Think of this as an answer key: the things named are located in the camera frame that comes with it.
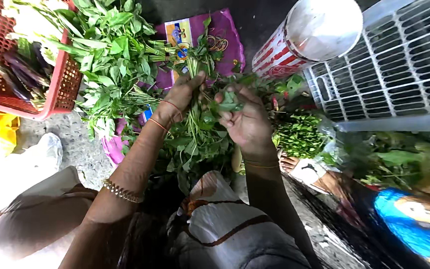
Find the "white plastic crate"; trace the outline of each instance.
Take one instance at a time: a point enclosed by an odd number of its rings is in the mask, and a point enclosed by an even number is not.
[[[430,0],[382,0],[346,55],[304,74],[344,131],[430,131]]]

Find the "woman's left hand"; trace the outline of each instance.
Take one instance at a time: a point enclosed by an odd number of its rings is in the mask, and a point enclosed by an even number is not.
[[[190,100],[192,99],[192,92],[197,87],[205,85],[206,75],[204,71],[200,71],[198,75],[192,79],[188,76],[181,76],[177,79],[172,89],[170,89],[167,96],[164,98],[164,101],[167,101],[170,104],[161,102],[159,106],[161,109],[167,110],[168,114],[174,115],[173,119],[176,122],[182,120],[179,114],[179,111],[174,107],[176,106],[178,110],[181,112],[185,111],[185,109],[190,104]]]

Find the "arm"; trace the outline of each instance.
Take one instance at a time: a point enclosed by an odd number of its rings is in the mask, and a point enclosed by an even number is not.
[[[250,205],[264,211],[295,239],[312,268],[321,269],[310,238],[286,193],[277,151],[271,140],[271,124],[261,99],[241,85],[229,87],[228,90],[236,92],[244,107],[238,112],[221,112],[220,124],[240,145],[247,172]],[[218,94],[215,100],[223,101],[223,95]]]
[[[164,100],[184,110],[192,98],[193,89],[204,81],[203,73],[192,80],[180,77]],[[151,119],[169,129],[171,122],[180,121],[181,116],[174,106],[162,102]],[[109,179],[115,185],[142,196],[164,137],[165,130],[155,122],[148,121],[127,156]],[[107,242],[111,237],[112,228],[124,218],[131,216],[137,207],[138,204],[121,199],[103,188],[79,226],[59,268],[110,267],[111,265],[107,264]]]

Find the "orange string bracelet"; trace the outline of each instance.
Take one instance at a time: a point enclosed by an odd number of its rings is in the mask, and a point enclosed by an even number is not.
[[[159,124],[158,122],[156,122],[154,119],[149,118],[149,120],[155,122],[158,126],[160,126],[160,128],[164,129],[166,132],[169,131],[169,130],[167,130],[167,128],[163,127],[161,124]]]
[[[279,165],[275,165],[275,166],[261,166],[261,165],[254,165],[251,163],[245,163],[245,165],[249,165],[251,167],[256,167],[256,168],[276,168],[279,167]]]
[[[174,105],[174,104],[172,104],[171,102],[169,102],[169,101],[164,101],[164,100],[162,100],[162,101],[160,101],[161,103],[167,103],[167,104],[171,104],[173,107],[175,107],[175,109],[179,112],[179,114],[180,114],[180,119],[181,120],[183,120],[183,116],[182,116],[182,111],[180,111],[180,109],[176,106],[176,105]]]

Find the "purple eggplant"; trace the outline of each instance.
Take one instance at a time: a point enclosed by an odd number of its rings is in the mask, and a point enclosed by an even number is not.
[[[46,62],[43,55],[41,54],[41,43],[33,42],[33,52],[36,55],[37,61],[41,66],[41,69],[44,71],[47,77],[53,76],[54,67]]]
[[[4,53],[4,59],[8,61],[9,64],[14,65],[22,72],[26,73],[30,78],[35,80],[38,84],[49,87],[50,81],[44,75],[40,74],[34,70],[29,64],[27,64],[22,57],[15,51],[7,51]]]
[[[31,100],[31,93],[24,87],[21,81],[19,81],[18,77],[12,72],[12,70],[1,62],[0,75],[19,99],[26,102]]]
[[[13,73],[19,78],[19,80],[26,85],[28,88],[38,88],[39,84],[30,78],[26,73],[22,72],[19,68],[15,67],[14,65],[9,65],[11,67],[11,70]]]

